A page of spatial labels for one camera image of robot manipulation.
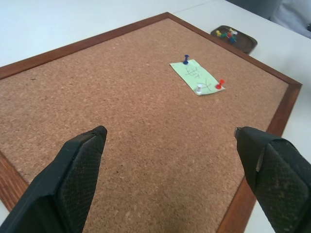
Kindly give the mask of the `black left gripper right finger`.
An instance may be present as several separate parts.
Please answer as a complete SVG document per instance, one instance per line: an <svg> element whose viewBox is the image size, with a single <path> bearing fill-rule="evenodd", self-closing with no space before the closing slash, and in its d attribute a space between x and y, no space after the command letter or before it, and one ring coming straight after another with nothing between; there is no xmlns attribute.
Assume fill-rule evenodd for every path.
<svg viewBox="0 0 311 233"><path fill-rule="evenodd" d="M245 178L276 233L311 231L311 165L288 140L252 128L234 132Z"/></svg>

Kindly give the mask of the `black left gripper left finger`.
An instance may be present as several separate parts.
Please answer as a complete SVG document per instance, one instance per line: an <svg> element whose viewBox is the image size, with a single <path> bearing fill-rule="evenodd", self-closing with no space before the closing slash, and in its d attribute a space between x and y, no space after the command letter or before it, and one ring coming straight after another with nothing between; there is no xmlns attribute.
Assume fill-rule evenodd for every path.
<svg viewBox="0 0 311 233"><path fill-rule="evenodd" d="M30 183L0 227L2 233L81 233L96 190L107 129L67 141Z"/></svg>

